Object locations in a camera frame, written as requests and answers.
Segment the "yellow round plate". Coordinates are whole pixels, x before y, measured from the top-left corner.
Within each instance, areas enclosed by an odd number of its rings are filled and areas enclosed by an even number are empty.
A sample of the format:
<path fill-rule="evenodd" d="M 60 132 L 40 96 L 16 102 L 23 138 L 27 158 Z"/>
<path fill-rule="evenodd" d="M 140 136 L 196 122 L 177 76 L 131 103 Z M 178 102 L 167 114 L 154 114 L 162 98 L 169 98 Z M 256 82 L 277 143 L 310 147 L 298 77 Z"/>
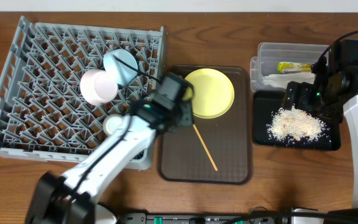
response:
<path fill-rule="evenodd" d="M 193 97 L 192 108 L 196 117 L 217 118 L 227 112 L 234 102 L 234 85 L 230 79 L 212 68 L 201 68 L 189 73 L 185 80 L 193 85 L 185 98 Z"/>

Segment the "wooden chopstick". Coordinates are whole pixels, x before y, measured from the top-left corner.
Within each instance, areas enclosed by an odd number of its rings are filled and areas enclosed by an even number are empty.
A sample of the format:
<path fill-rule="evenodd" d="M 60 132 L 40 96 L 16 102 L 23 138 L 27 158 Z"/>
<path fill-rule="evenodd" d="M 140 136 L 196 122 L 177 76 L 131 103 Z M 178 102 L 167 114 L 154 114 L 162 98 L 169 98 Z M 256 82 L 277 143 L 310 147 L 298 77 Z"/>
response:
<path fill-rule="evenodd" d="M 198 139 L 200 140 L 200 143 L 201 143 L 201 145 L 203 146 L 203 149 L 204 149 L 206 155 L 208 156 L 209 161 L 211 162 L 211 164 L 212 164 L 214 170 L 217 172 L 217 171 L 218 171 L 218 167 L 216 166 L 216 163 L 215 163 L 213 157 L 211 156 L 211 153 L 210 153 L 210 151 L 209 151 L 207 145 L 205 144 L 203 137 L 201 136 L 201 134 L 200 134 L 200 132 L 199 132 L 199 130 L 198 130 L 196 124 L 194 124 L 194 123 L 193 123 L 193 129 L 195 130 L 195 133 L 196 133 Z"/>

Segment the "blue bowl with rice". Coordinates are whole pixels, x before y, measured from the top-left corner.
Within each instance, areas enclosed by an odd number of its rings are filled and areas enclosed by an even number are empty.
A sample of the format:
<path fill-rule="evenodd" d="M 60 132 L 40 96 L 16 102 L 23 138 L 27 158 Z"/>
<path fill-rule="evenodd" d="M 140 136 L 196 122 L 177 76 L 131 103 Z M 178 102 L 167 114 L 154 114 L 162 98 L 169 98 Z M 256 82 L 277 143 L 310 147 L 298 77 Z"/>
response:
<path fill-rule="evenodd" d="M 112 50 L 104 54 L 103 65 L 105 71 L 112 75 L 119 85 L 130 84 L 137 76 L 137 60 L 124 49 Z"/>

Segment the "green snack wrapper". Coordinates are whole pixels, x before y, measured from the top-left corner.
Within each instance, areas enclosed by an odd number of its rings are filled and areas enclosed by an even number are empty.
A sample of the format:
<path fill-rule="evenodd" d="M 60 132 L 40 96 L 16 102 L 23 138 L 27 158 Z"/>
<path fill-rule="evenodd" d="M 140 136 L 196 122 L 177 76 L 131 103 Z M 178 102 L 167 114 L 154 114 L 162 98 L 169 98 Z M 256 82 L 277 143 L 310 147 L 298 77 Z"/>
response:
<path fill-rule="evenodd" d="M 312 65 L 307 63 L 296 62 L 279 62 L 277 65 L 277 72 L 279 74 L 310 72 Z"/>

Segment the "white napkin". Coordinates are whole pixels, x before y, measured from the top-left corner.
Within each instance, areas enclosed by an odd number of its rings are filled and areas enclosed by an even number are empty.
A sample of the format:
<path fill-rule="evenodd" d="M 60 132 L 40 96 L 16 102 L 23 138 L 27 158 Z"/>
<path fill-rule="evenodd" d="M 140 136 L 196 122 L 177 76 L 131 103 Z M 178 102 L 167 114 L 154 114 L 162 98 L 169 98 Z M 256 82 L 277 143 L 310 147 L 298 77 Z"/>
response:
<path fill-rule="evenodd" d="M 286 88 L 290 82 L 303 83 L 307 82 L 313 84 L 315 74 L 311 72 L 286 73 L 286 74 L 271 74 L 263 79 L 264 85 L 270 85 L 275 88 Z"/>

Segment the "small white cup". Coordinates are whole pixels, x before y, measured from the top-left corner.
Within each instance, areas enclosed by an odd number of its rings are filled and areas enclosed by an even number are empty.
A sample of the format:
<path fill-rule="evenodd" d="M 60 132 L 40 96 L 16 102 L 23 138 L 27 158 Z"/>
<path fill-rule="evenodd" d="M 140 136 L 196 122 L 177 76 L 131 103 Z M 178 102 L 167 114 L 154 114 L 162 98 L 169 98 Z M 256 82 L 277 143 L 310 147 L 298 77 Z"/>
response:
<path fill-rule="evenodd" d="M 111 114 L 103 121 L 103 131 L 107 136 L 113 135 L 122 123 L 122 116 L 119 114 Z"/>

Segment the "pink bowl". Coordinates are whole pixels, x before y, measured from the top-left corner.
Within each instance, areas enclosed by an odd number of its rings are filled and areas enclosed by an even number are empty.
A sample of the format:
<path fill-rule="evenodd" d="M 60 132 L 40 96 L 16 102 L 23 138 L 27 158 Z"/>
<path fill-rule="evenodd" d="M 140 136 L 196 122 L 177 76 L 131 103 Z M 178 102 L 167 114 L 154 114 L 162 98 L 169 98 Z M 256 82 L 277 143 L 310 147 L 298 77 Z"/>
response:
<path fill-rule="evenodd" d="M 86 102 L 98 106 L 112 101 L 118 93 L 115 78 L 104 70 L 88 70 L 80 80 L 80 91 Z"/>

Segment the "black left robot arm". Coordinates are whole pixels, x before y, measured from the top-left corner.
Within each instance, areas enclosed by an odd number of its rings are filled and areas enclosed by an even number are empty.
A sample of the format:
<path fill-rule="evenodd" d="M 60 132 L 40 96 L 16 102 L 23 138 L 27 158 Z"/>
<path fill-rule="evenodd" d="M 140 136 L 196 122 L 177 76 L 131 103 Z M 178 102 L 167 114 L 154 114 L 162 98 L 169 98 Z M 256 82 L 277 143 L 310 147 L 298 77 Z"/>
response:
<path fill-rule="evenodd" d="M 159 134 L 191 126 L 193 85 L 169 73 L 150 101 L 130 103 L 116 132 L 83 162 L 57 177 L 46 172 L 35 188 L 26 223 L 116 223 L 100 199 L 126 165 L 154 143 Z"/>

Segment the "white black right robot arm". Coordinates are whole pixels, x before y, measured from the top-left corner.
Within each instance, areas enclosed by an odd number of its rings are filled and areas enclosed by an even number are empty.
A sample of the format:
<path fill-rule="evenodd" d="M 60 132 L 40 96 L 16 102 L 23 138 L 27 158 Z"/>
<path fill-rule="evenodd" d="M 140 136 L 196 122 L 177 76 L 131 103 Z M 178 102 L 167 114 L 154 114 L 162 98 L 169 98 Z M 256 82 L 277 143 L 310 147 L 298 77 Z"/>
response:
<path fill-rule="evenodd" d="M 320 119 L 346 120 L 354 166 L 352 207 L 358 208 L 358 40 L 335 41 L 312 66 L 312 84 L 290 82 L 283 108 L 299 109 Z"/>

